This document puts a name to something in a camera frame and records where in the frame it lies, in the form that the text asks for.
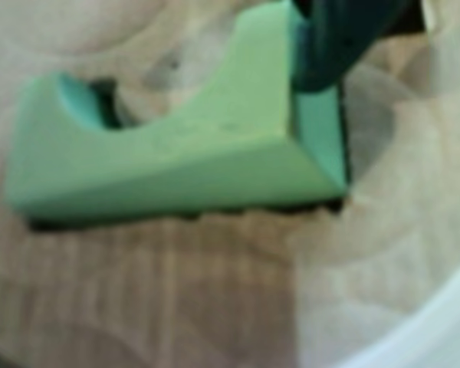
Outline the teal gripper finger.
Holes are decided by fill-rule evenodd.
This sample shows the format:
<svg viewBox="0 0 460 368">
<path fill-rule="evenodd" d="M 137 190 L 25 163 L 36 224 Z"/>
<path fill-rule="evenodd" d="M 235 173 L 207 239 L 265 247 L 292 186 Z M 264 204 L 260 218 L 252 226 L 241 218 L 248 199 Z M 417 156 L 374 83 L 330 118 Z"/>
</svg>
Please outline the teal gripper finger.
<svg viewBox="0 0 460 368">
<path fill-rule="evenodd" d="M 336 84 L 393 25 L 407 1 L 292 1 L 292 82 L 304 93 Z"/>
</svg>

